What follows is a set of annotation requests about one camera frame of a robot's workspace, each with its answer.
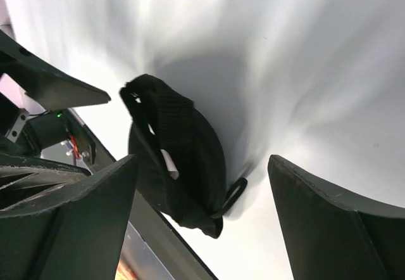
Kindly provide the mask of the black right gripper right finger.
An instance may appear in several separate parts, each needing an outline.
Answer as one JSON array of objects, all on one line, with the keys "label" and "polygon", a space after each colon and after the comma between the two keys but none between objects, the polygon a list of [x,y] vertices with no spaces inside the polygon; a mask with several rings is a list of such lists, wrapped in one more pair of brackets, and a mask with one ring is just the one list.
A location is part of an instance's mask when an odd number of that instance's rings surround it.
[{"label": "black right gripper right finger", "polygon": [[294,279],[404,279],[404,209],[279,155],[268,175]]}]

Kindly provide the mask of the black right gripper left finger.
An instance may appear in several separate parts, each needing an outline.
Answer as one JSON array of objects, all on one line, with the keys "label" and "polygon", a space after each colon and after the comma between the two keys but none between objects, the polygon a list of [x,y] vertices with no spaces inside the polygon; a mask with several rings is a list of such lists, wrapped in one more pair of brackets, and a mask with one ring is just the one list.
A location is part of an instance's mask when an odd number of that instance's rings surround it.
[{"label": "black right gripper left finger", "polygon": [[1,210],[2,279],[113,279],[137,184],[128,155],[73,184]]}]

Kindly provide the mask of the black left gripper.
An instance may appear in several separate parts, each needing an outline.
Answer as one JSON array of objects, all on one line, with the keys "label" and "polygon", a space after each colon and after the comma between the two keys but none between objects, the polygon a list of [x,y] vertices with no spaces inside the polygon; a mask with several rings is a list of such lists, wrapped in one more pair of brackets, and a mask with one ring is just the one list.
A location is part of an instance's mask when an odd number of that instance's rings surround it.
[{"label": "black left gripper", "polygon": [[73,160],[95,164],[95,140],[72,108],[111,101],[99,88],[55,68],[6,33],[1,32],[1,73],[9,75],[42,111],[19,107],[1,93],[1,210],[44,196],[78,182],[91,173],[39,156],[42,150],[65,142]]}]

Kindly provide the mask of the black bra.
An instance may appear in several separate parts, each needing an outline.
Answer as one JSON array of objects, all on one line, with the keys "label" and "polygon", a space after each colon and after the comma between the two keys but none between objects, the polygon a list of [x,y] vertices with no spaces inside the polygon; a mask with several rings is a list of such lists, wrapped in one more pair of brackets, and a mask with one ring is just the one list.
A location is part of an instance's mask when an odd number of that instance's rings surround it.
[{"label": "black bra", "polygon": [[143,74],[120,89],[132,125],[128,152],[140,157],[137,189],[155,210],[178,225],[211,238],[247,187],[241,177],[227,186],[222,146],[194,102],[161,79]]}]

